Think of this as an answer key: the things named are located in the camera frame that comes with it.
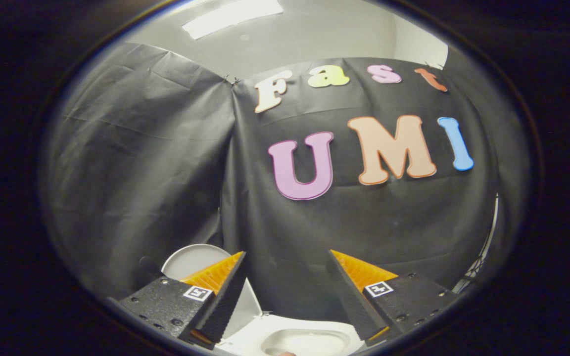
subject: letter u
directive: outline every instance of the letter u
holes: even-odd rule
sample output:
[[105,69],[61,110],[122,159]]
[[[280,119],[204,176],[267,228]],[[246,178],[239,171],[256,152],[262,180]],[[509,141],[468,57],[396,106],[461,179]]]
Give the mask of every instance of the letter u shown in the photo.
[[292,200],[310,200],[323,195],[333,182],[331,152],[329,143],[333,133],[313,133],[305,138],[305,144],[314,152],[316,176],[309,183],[296,179],[293,152],[298,146],[294,140],[285,140],[272,144],[267,152],[274,160],[274,179],[276,188],[283,196]]

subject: ceiling light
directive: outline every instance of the ceiling light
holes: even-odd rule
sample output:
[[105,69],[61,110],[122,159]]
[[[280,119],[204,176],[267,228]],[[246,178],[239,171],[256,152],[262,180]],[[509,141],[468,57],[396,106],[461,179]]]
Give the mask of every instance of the ceiling light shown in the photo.
[[199,39],[253,18],[279,13],[283,13],[283,8],[278,0],[240,0],[199,16],[182,28],[193,39]]

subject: wrinkled black tarp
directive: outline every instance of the wrinkled black tarp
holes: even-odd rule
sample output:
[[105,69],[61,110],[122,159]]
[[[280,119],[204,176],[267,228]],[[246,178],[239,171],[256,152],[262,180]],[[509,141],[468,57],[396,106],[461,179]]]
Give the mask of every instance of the wrinkled black tarp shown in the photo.
[[[144,256],[161,266],[193,243],[245,250],[262,308],[294,318],[346,321],[324,270],[330,248],[452,288],[491,230],[496,193],[524,196],[529,176],[518,117],[464,61],[451,54],[446,70],[428,68],[446,93],[414,73],[422,65],[375,58],[290,65],[232,87],[167,50],[121,45],[77,83],[52,124],[45,199],[57,248],[88,288],[115,298],[141,287]],[[326,64],[350,83],[310,87],[309,70]],[[373,81],[373,64],[402,83]],[[294,75],[282,103],[254,113],[254,85],[284,69]],[[360,143],[346,122],[373,116],[394,133],[400,115],[423,120],[436,174],[360,184]],[[453,168],[439,117],[459,121],[470,171]],[[314,200],[287,199],[267,149],[296,140],[296,175],[308,182],[315,169],[303,140],[319,131],[334,134],[333,184]],[[523,205],[509,205],[509,225]],[[495,253],[508,233],[495,236]]]

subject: blue letter i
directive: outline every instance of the blue letter i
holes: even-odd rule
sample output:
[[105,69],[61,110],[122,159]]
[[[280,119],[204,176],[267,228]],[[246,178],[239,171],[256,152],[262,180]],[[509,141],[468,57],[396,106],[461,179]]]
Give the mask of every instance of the blue letter i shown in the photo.
[[459,122],[452,119],[452,117],[439,117],[437,122],[439,126],[445,129],[446,134],[448,134],[452,151],[454,151],[454,162],[452,164],[454,168],[457,169],[457,171],[467,171],[474,167],[475,162],[470,157],[466,143],[461,136],[461,131],[459,131]]

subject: ceiling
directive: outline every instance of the ceiling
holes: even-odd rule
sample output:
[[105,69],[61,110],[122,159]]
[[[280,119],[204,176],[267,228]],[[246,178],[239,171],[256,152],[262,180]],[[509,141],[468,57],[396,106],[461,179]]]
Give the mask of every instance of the ceiling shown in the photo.
[[183,3],[124,37],[176,52],[229,80],[323,58],[375,57],[445,65],[448,47],[366,0],[279,0],[282,14],[256,18],[194,40],[187,22],[231,0]]

